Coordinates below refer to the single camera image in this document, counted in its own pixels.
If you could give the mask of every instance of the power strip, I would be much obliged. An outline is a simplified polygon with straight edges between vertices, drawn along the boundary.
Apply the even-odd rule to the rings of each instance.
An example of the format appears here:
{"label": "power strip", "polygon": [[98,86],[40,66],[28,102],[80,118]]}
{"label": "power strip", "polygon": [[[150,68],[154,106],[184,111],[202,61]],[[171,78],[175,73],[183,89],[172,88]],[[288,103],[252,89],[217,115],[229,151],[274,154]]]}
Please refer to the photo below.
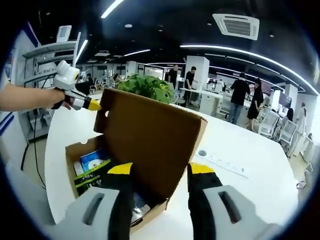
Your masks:
{"label": "power strip", "polygon": [[238,165],[236,165],[232,162],[229,162],[229,161],[224,161],[220,158],[213,156],[212,154],[207,153],[205,150],[202,150],[202,149],[198,150],[195,153],[195,155],[204,159],[204,160],[207,160],[208,162],[210,162],[212,164],[218,165],[219,167],[221,167],[225,170],[228,170],[232,173],[238,174],[242,177],[249,179],[250,173],[249,173],[249,170],[245,167],[238,166]]}

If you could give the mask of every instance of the air conditioner vent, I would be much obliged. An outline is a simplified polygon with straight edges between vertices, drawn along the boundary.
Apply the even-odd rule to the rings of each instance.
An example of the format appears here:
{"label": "air conditioner vent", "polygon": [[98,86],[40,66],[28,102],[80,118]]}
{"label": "air conditioner vent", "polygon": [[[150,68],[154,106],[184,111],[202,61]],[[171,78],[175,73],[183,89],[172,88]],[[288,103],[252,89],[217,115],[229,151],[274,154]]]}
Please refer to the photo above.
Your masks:
{"label": "air conditioner vent", "polygon": [[223,35],[257,40],[260,21],[250,16],[215,13],[212,15]]}

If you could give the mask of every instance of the open cardboard box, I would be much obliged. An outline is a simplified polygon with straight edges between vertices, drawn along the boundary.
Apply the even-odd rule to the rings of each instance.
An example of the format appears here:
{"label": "open cardboard box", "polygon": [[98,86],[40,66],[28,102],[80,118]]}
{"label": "open cardboard box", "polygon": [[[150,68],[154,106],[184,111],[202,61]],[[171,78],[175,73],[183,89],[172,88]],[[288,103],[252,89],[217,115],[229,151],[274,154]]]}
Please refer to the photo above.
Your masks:
{"label": "open cardboard box", "polygon": [[74,162],[99,148],[107,148],[119,164],[133,163],[134,181],[157,197],[156,206],[131,227],[133,233],[166,209],[207,121],[169,104],[114,89],[104,90],[100,105],[94,131],[103,135],[66,147],[70,184],[78,197]]}

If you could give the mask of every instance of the potted plant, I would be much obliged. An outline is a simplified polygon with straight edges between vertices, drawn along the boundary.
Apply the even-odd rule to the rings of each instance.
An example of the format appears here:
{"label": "potted plant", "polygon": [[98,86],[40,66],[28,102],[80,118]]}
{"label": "potted plant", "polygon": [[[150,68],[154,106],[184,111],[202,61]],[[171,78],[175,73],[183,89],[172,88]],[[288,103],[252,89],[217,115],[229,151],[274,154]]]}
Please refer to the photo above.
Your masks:
{"label": "potted plant", "polygon": [[131,75],[127,81],[119,82],[118,90],[154,99],[162,103],[170,103],[174,90],[155,76]]}

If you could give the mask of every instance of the ceiling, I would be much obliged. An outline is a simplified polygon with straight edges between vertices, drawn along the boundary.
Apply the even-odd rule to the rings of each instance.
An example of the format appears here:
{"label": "ceiling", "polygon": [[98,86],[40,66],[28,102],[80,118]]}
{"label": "ceiling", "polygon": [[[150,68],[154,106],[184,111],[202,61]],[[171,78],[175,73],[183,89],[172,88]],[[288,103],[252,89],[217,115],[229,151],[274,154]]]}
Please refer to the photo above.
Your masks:
{"label": "ceiling", "polygon": [[[124,0],[106,18],[101,18],[114,1],[47,1],[35,9],[30,24],[41,44],[55,42],[59,26],[72,25],[70,39],[76,39],[81,32],[81,40],[87,39],[88,44],[79,64],[89,60],[97,60],[97,63],[184,63],[188,55],[199,55],[208,58],[211,66],[244,71],[274,84],[290,83],[289,78],[302,92],[315,94],[310,85],[320,92],[318,54],[303,28],[280,0]],[[214,13],[258,18],[258,39],[222,35],[212,17]],[[276,61],[291,72],[243,52],[181,48],[180,45],[243,50]],[[146,49],[150,51],[123,56]],[[95,56],[100,50],[106,50],[110,55]],[[213,67],[210,72],[232,74],[232,71]]]}

